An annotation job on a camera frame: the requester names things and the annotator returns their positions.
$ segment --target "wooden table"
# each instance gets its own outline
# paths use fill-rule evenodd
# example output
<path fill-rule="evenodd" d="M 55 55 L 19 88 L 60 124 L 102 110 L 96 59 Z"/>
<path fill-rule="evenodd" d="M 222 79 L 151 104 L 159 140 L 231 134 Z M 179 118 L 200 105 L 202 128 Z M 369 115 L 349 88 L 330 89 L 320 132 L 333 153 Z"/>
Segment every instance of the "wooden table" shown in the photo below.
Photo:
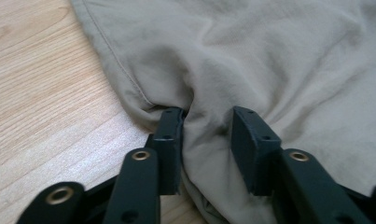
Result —
<path fill-rule="evenodd" d="M 108 85 L 69 1 L 0 1 L 0 223 L 42 189 L 116 175 L 147 131 Z M 162 223 L 204 223 L 190 198 L 162 197 Z"/>

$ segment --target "cloth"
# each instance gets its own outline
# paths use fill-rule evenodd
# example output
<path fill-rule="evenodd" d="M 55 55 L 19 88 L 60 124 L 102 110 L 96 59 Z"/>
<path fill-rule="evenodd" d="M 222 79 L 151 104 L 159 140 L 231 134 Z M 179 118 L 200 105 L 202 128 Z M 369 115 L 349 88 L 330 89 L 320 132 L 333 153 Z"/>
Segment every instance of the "cloth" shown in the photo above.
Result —
<path fill-rule="evenodd" d="M 375 0 L 72 0 L 126 111 L 154 130 L 184 108 L 183 181 L 210 223 L 274 223 L 230 152 L 253 109 L 334 179 L 376 185 Z"/>

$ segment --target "black plastic part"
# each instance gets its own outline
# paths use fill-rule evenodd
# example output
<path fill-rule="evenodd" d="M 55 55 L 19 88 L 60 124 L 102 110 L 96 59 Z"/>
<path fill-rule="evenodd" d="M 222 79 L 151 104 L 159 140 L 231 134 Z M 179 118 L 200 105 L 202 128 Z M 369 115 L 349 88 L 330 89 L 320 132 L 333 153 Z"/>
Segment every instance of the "black plastic part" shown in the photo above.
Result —
<path fill-rule="evenodd" d="M 278 223 L 370 223 L 313 155 L 284 150 L 278 174 L 273 196 Z"/>
<path fill-rule="evenodd" d="M 249 191 L 272 194 L 272 161 L 281 153 L 281 139 L 254 111 L 233 108 L 231 151 Z"/>
<path fill-rule="evenodd" d="M 118 176 L 114 176 L 86 191 L 85 200 L 81 204 L 84 211 L 82 223 L 102 223 L 117 178 Z"/>
<path fill-rule="evenodd" d="M 371 197 L 362 195 L 344 186 L 341 187 L 366 217 L 370 219 L 372 223 L 376 224 L 376 187 L 374 188 Z"/>
<path fill-rule="evenodd" d="M 158 156 L 151 148 L 129 152 L 104 217 L 105 224 L 160 223 Z"/>
<path fill-rule="evenodd" d="M 164 110 L 158 129 L 146 142 L 146 147 L 156 150 L 159 156 L 160 195 L 179 192 L 183 113 L 182 109 L 176 107 Z"/>
<path fill-rule="evenodd" d="M 18 224 L 78 223 L 84 188 L 76 182 L 61 182 L 44 189 L 22 213 Z"/>

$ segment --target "light wood surface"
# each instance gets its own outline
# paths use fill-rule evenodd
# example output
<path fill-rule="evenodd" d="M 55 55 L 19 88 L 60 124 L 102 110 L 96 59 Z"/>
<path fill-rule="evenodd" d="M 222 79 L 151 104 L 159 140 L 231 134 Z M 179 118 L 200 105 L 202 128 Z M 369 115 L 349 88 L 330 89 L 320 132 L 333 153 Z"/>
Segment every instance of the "light wood surface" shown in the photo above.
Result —
<path fill-rule="evenodd" d="M 42 189 L 116 175 L 147 131 L 127 116 L 66 0 L 0 1 L 0 223 Z M 204 223 L 186 193 L 162 223 Z"/>

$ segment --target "metal grommet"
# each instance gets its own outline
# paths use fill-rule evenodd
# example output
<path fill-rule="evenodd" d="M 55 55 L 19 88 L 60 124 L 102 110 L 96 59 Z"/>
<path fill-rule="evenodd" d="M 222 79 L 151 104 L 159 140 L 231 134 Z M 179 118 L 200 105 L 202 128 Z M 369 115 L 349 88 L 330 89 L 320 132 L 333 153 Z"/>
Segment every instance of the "metal grommet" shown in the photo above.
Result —
<path fill-rule="evenodd" d="M 46 197 L 46 202 L 51 205 L 64 203 L 68 201 L 72 195 L 74 195 L 73 189 L 68 186 L 60 187 L 55 189 L 48 195 L 48 197 Z"/>
<path fill-rule="evenodd" d="M 147 151 L 137 151 L 134 154 L 132 154 L 132 158 L 136 161 L 144 161 L 147 158 L 150 157 L 150 153 Z"/>
<path fill-rule="evenodd" d="M 291 152 L 289 153 L 289 156 L 293 159 L 293 160 L 296 160 L 296 161 L 308 161 L 310 158 L 308 156 L 306 156 L 305 154 L 301 153 L 301 152 L 297 152 L 297 151 L 294 151 L 294 152 Z"/>

